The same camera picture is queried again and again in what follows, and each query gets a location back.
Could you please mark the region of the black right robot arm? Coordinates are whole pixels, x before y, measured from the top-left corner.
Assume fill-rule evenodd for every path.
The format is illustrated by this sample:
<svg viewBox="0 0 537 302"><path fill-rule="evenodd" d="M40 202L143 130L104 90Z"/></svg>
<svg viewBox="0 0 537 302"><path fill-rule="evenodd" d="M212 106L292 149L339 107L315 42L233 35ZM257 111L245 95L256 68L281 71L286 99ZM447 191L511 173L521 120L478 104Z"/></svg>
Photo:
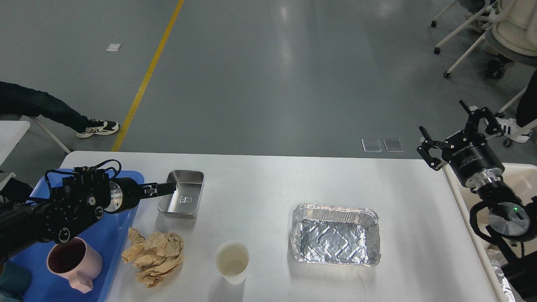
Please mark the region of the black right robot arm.
<svg viewBox="0 0 537 302"><path fill-rule="evenodd" d="M525 205L504 182L505 167L487 144L489 138L504 135L493 113L487 107L471 109L464 101L459 103L468 114L464 129L438 141L420 126L422 143L417 151L435 171L448 164L460 184L478 195L480 202L469 212L472 231L499 248L507 260L502 266L505 277L523 300L535 302L536 252L518 257L508 241L535 239L536 197Z"/></svg>

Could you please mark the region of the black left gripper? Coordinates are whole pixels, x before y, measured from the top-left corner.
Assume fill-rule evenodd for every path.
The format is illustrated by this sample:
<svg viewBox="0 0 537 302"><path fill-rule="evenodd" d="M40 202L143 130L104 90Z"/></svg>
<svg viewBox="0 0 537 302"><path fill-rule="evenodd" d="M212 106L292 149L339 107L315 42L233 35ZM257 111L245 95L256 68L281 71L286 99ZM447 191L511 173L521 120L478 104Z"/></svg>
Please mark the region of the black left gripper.
<svg viewBox="0 0 537 302"><path fill-rule="evenodd" d="M110 181L110 204L105 212L116 214L138 206L142 198L155 198L173 194L176 182L138 184L130 177L115 178Z"/></svg>

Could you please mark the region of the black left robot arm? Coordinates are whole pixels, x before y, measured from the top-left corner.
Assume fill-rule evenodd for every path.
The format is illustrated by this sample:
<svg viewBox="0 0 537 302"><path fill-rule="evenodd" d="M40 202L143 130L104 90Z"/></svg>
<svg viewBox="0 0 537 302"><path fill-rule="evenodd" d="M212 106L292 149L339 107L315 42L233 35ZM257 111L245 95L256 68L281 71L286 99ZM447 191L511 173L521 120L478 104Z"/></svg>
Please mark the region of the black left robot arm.
<svg viewBox="0 0 537 302"><path fill-rule="evenodd" d="M138 184L119 177L110 160L73 171L50 169L44 180L50 196L28 197L24 204L8 201L1 206L1 263L35 243L65 244L87 230L104 215L136 208L142 199L170 195L175 183Z"/></svg>

